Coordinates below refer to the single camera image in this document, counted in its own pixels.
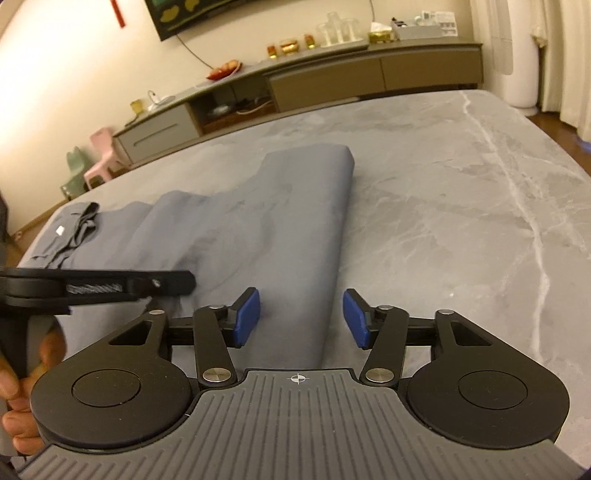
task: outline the gray ridged handle base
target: gray ridged handle base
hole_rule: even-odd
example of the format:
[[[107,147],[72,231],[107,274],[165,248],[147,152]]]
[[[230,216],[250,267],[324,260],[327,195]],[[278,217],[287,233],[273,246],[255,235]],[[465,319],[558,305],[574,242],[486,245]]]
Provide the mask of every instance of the gray ridged handle base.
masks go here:
[[[574,480],[582,468],[550,441],[480,450],[425,428],[393,390],[347,370],[251,371],[202,395],[190,417],[143,448],[97,455],[50,446],[30,480]]]

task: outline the black circular disc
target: black circular disc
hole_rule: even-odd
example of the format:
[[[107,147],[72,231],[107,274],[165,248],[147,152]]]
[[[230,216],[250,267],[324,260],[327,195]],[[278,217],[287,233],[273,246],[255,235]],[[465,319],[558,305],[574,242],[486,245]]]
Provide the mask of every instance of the black circular disc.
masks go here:
[[[519,378],[494,370],[464,375],[458,387],[468,402],[490,410],[515,407],[527,397],[527,388]]]
[[[435,432],[487,449],[556,440],[569,412],[558,377],[508,345],[443,353],[412,377],[407,400]]]
[[[73,447],[116,449],[178,421],[191,400],[187,377],[164,358],[135,354],[137,348],[102,356],[88,349],[43,375],[31,396],[41,435]]]
[[[91,407],[114,407],[134,398],[140,389],[139,378],[124,370],[98,370],[79,378],[72,393]]]

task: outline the green chair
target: green chair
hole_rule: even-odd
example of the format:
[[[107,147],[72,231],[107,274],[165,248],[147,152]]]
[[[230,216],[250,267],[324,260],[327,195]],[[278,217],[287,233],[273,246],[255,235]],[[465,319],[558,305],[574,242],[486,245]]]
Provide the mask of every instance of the green chair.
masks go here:
[[[94,166],[94,162],[78,147],[66,155],[68,168],[70,169],[70,180],[64,183],[60,188],[64,196],[72,200],[88,191],[84,174]]]

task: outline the shelf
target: shelf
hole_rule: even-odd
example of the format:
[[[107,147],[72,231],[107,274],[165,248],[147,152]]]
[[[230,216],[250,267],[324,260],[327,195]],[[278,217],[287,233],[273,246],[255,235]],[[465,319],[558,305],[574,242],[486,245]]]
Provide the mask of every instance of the shelf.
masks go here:
[[[243,122],[247,122],[253,120],[254,118],[260,118],[266,115],[272,115],[277,113],[277,109],[275,105],[271,102],[268,105],[265,105],[260,110],[257,110],[253,113],[248,115],[240,115],[236,112],[229,113],[217,120],[213,120],[208,124],[202,125],[202,131],[204,135],[214,133],[222,128],[232,127],[233,125],[241,124]]]

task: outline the folded gray fabric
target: folded gray fabric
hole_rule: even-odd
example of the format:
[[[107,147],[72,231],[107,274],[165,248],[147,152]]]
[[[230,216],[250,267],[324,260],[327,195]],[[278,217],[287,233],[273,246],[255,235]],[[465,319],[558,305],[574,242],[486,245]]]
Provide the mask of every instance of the folded gray fabric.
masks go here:
[[[231,351],[238,370],[318,368],[332,311],[353,157],[342,145],[267,155],[259,172],[212,197],[182,192],[154,206],[133,203],[97,216],[99,233],[64,268],[187,269],[190,297],[158,300],[172,316],[229,304],[260,290],[261,320],[246,347]],[[146,301],[75,307],[60,319],[69,355],[142,313]],[[192,348],[173,361],[195,375]]]
[[[99,204],[94,202],[66,205],[40,238],[27,266],[60,268],[64,260],[96,232],[98,211]]]

